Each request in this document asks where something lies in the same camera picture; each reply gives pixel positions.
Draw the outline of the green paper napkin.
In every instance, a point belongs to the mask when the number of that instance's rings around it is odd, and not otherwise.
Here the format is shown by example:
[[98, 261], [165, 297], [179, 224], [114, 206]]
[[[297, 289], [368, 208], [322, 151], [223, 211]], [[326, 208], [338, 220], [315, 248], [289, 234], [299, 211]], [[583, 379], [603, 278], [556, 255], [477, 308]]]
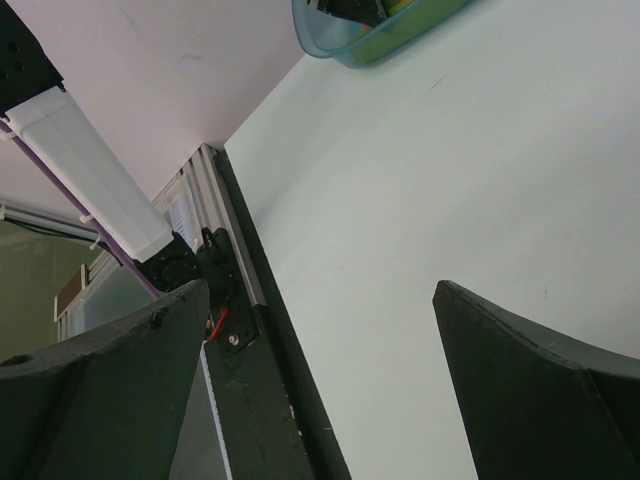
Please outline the green paper napkin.
[[382, 24], [361, 27], [347, 55], [350, 64], [362, 67], [382, 60], [429, 29], [435, 14], [432, 1], [410, 1]]

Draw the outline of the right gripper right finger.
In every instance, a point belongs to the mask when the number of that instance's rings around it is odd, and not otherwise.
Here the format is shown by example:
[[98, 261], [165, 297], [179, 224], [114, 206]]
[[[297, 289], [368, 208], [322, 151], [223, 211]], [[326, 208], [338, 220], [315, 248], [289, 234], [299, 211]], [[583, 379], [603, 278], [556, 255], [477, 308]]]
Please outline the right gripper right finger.
[[452, 281], [433, 307], [479, 478], [638, 478], [638, 360]]

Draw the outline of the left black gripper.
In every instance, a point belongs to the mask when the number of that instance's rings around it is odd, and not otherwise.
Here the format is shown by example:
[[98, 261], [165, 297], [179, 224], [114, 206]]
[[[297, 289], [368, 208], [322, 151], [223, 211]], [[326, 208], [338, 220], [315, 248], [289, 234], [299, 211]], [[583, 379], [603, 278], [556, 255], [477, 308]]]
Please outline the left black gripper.
[[380, 24], [388, 18], [379, 0], [308, 0], [307, 4], [330, 16], [360, 24]]

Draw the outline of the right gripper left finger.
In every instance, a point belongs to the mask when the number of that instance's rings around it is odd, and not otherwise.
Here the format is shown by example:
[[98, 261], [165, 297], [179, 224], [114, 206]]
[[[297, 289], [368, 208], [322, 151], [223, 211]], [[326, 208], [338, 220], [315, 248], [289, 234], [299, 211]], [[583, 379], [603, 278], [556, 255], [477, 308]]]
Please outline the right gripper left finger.
[[166, 479], [209, 316], [203, 280], [1, 363], [4, 479]]

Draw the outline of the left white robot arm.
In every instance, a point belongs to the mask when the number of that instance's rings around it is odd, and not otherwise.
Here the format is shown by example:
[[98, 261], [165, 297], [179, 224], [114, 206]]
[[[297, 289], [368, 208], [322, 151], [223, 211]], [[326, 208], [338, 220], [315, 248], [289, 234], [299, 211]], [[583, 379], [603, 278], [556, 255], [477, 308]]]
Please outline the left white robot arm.
[[290, 1], [5, 1], [1, 141], [151, 292], [204, 276], [151, 197], [301, 57]]

